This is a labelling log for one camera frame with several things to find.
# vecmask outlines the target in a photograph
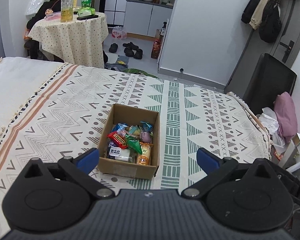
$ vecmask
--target geometric pattern blanket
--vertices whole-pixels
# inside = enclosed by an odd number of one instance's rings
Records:
[[[64,64],[30,98],[0,139],[0,188],[6,192],[33,157],[56,162],[97,147],[112,104],[160,112],[160,166],[152,180],[102,174],[113,189],[180,192],[206,176],[196,162],[200,147],[240,163],[268,158],[258,125],[238,101],[215,91],[163,79]]]

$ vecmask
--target hanging clothes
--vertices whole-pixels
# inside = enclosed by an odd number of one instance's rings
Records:
[[[250,0],[248,5],[246,6],[246,8],[243,11],[241,20],[244,23],[249,23],[251,20],[251,17],[254,13],[254,11],[256,10],[256,7],[258,6],[260,0]]]
[[[273,43],[277,40],[282,28],[279,3],[280,0],[269,0],[263,10],[259,35],[260,39],[268,43]]]
[[[266,4],[268,3],[269,0],[260,0],[258,6],[256,7],[256,10],[254,11],[251,20],[249,24],[253,29],[257,29],[259,25],[262,23],[262,14],[263,10],[266,7]]]

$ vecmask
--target cartoon figure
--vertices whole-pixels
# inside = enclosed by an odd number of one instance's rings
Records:
[[[45,15],[48,16],[49,14],[52,14],[52,13],[53,13],[52,9],[47,9]]]

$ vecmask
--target blanket fringe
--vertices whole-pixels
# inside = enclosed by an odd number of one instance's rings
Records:
[[[52,78],[61,68],[63,68],[66,65],[69,65],[69,63],[61,63],[61,65],[53,71],[53,73],[49,76],[49,78],[45,82],[43,82],[36,91],[34,91],[34,94],[37,93],[37,92],[39,92],[40,88],[42,87],[42,85],[44,85],[45,83],[47,83],[50,78]],[[14,113],[13,117],[10,119],[9,124],[11,123],[12,120],[15,119],[15,117],[19,114],[19,112],[21,111],[21,109],[24,108],[26,104],[28,104],[28,102],[31,99],[31,97],[29,97],[23,105],[19,106],[19,109]],[[1,143],[1,140],[2,140],[2,136],[4,134],[6,134],[5,131],[7,131],[8,127],[9,127],[9,125],[7,127],[5,127],[5,126],[1,127],[1,131],[0,131],[0,143]]]
[[[268,151],[267,154],[268,154],[269,160],[271,160],[270,152],[271,152],[271,145],[273,144],[273,142],[270,138],[270,133],[269,133],[268,129],[262,125],[262,123],[259,121],[259,119],[250,110],[249,106],[241,98],[239,98],[235,93],[229,92],[229,93],[227,93],[227,95],[233,97],[242,106],[242,108],[244,109],[248,118],[251,117],[255,121],[256,125],[258,127],[260,127],[261,130],[258,129],[258,131],[260,131],[263,136],[263,140],[266,144],[266,148]]]

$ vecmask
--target round table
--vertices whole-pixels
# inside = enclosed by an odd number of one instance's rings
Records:
[[[42,43],[42,49],[64,62],[104,68],[102,43],[108,36],[106,15],[96,12],[98,18],[71,22],[60,19],[42,19],[33,26],[29,37]]]

